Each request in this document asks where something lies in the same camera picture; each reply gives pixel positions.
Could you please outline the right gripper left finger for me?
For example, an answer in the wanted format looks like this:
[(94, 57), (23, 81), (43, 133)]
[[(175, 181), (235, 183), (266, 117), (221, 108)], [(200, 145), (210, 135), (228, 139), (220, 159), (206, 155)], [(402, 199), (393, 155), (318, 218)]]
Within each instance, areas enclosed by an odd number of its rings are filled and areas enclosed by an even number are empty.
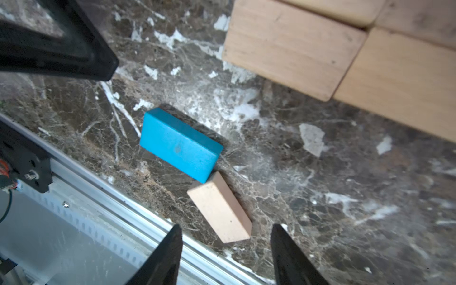
[(182, 229), (176, 224), (127, 285), (176, 285), (182, 248)]

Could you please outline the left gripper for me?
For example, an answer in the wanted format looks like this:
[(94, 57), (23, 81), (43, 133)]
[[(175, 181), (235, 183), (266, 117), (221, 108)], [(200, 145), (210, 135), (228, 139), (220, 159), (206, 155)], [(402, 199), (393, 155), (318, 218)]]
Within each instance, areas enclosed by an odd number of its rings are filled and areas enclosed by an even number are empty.
[(39, 1), (62, 35), (1, 20), (1, 71), (109, 81), (119, 60), (77, 1)]

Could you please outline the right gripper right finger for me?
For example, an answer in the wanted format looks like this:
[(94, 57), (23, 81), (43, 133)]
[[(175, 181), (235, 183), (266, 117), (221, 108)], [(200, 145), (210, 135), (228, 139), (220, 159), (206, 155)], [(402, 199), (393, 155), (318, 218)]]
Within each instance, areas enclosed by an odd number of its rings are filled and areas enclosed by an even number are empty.
[(329, 285), (280, 224), (270, 238), (277, 285)]

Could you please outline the wooden block bottom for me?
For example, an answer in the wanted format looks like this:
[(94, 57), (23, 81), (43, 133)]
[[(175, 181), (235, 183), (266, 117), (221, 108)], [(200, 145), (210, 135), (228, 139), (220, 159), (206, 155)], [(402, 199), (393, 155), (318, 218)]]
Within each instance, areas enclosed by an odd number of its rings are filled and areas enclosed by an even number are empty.
[(252, 222), (220, 172), (187, 194), (223, 243), (250, 239)]

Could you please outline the wooden block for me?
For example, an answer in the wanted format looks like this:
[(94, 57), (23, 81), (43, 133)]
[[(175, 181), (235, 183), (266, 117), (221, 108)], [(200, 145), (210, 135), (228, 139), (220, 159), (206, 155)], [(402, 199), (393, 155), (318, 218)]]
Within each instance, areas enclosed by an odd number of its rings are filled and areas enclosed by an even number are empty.
[(456, 52), (373, 28), (334, 99), (456, 140)]
[(370, 26), (386, 4), (385, 0), (284, 0), (284, 2), (360, 28)]
[(375, 24), (449, 48), (456, 47), (454, 0), (387, 1)]
[(187, 194), (223, 243), (250, 239), (252, 222), (220, 172)]
[(329, 101), (366, 33), (280, 1), (235, 1), (222, 58)]

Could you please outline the teal rectangular block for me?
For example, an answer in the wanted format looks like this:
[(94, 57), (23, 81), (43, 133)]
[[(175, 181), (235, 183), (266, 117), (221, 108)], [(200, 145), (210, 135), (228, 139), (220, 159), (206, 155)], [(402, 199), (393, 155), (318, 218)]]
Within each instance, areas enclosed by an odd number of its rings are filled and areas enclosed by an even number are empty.
[(160, 108), (145, 113), (140, 146), (202, 184), (223, 150), (220, 143)]

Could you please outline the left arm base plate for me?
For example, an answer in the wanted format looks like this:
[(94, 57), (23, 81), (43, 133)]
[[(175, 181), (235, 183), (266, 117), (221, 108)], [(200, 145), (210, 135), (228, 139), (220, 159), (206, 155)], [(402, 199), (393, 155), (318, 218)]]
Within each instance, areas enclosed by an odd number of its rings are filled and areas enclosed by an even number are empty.
[(45, 193), (52, 183), (48, 153), (18, 131), (1, 122), (1, 160), (8, 165), (10, 177)]

